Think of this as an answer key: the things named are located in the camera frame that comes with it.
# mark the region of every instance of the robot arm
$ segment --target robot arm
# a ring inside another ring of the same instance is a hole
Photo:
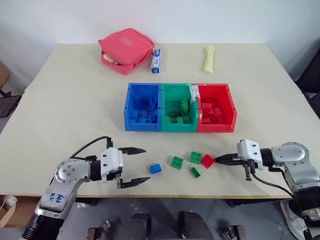
[[[302,209],[302,217],[308,226],[304,236],[311,240],[320,236],[320,175],[310,163],[309,156],[309,150],[297,142],[260,149],[257,142],[242,140],[237,144],[237,153],[220,156],[216,162],[243,165],[247,181],[251,181],[251,174],[265,184],[286,191]],[[258,178],[256,169],[263,170],[263,166],[270,172],[281,172],[292,193]]]
[[[134,147],[117,149],[113,147],[110,137],[97,139],[107,139],[107,149],[101,153],[100,160],[97,160],[96,156],[76,157],[76,154],[80,152],[78,151],[69,159],[59,163],[21,240],[56,240],[59,229],[67,218],[82,183],[98,180],[107,183],[116,179],[116,187],[119,189],[137,186],[150,178],[135,178],[130,182],[124,182],[121,179],[124,166],[123,154],[139,154],[144,153],[145,150]]]

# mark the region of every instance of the white wall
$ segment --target white wall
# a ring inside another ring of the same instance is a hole
[[[319,44],[320,0],[1,0],[0,60],[23,91],[55,43],[129,27],[159,43],[268,42],[296,79]]]

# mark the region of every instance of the pink bag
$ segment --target pink bag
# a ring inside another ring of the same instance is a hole
[[[98,40],[101,62],[127,75],[153,54],[154,42],[146,35],[128,28]]]

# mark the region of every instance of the plastic bin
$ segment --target plastic bin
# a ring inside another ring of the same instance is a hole
[[[237,111],[228,84],[196,84],[199,108],[198,132],[232,133]]]
[[[124,128],[126,131],[161,131],[160,83],[129,83]]]
[[[161,85],[161,131],[164,132],[196,132],[198,126],[198,103],[191,95],[190,87],[194,84],[169,84]]]

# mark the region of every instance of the blue bin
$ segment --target blue bin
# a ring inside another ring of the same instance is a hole
[[[160,83],[129,83],[124,128],[126,131],[161,131]]]

